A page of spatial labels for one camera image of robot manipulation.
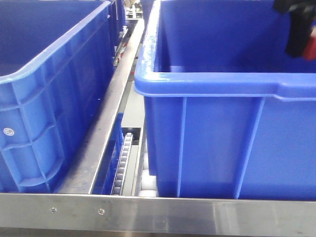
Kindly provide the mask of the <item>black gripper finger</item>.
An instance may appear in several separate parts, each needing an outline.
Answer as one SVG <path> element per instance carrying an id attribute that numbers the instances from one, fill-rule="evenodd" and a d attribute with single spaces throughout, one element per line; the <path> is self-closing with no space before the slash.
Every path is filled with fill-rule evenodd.
<path id="1" fill-rule="evenodd" d="M 286 53 L 293 58 L 313 58 L 309 50 L 309 41 L 316 20 L 316 2 L 314 0 L 275 0 L 273 9 L 280 14 L 290 16 L 290 30 Z"/>

